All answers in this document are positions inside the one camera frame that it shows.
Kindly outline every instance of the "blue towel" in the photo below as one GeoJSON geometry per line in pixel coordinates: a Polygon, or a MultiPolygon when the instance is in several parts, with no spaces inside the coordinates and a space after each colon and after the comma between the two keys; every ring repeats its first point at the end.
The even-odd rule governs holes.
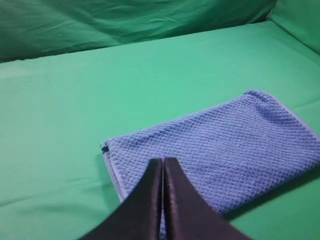
{"type": "Polygon", "coordinates": [[[320,138],[271,95],[250,90],[220,106],[111,138],[104,158],[121,200],[151,158],[176,157],[219,213],[320,162],[320,138]]]}

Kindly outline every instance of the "microfiber towel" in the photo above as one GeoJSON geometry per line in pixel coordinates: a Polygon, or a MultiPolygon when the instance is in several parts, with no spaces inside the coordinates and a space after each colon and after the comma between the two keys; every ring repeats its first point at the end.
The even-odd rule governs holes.
{"type": "Polygon", "coordinates": [[[320,162],[320,139],[273,96],[257,90],[102,146],[121,200],[149,159],[175,157],[217,212],[226,213],[320,162]]]}

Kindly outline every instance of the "green fabric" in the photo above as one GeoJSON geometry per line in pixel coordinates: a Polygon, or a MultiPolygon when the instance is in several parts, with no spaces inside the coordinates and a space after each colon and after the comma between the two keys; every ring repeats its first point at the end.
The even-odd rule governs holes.
{"type": "Polygon", "coordinates": [[[262,20],[276,0],[1,0],[0,62],[262,20]]]}
{"type": "Polygon", "coordinates": [[[268,17],[320,54],[319,0],[278,0],[268,17]]]}
{"type": "MultiPolygon", "coordinates": [[[[0,64],[0,239],[81,236],[119,204],[102,141],[248,89],[320,134],[320,57],[271,21],[0,64]]],[[[318,240],[319,173],[232,224],[253,239],[318,240]]]]}

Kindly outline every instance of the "waffle-weave texture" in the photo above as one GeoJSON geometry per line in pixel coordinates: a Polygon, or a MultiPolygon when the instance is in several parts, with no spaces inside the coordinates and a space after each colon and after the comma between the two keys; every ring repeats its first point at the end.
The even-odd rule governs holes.
{"type": "Polygon", "coordinates": [[[320,162],[320,139],[271,95],[250,90],[217,107],[104,144],[124,199],[149,159],[175,157],[202,197],[228,212],[320,162]]]}

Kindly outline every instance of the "folded towel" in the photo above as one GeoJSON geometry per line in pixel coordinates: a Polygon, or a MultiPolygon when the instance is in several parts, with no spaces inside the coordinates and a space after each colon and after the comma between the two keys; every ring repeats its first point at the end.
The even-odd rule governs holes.
{"type": "Polygon", "coordinates": [[[102,144],[121,200],[149,159],[176,157],[219,213],[226,213],[320,162],[320,138],[271,95],[251,90],[220,106],[102,144]]]}

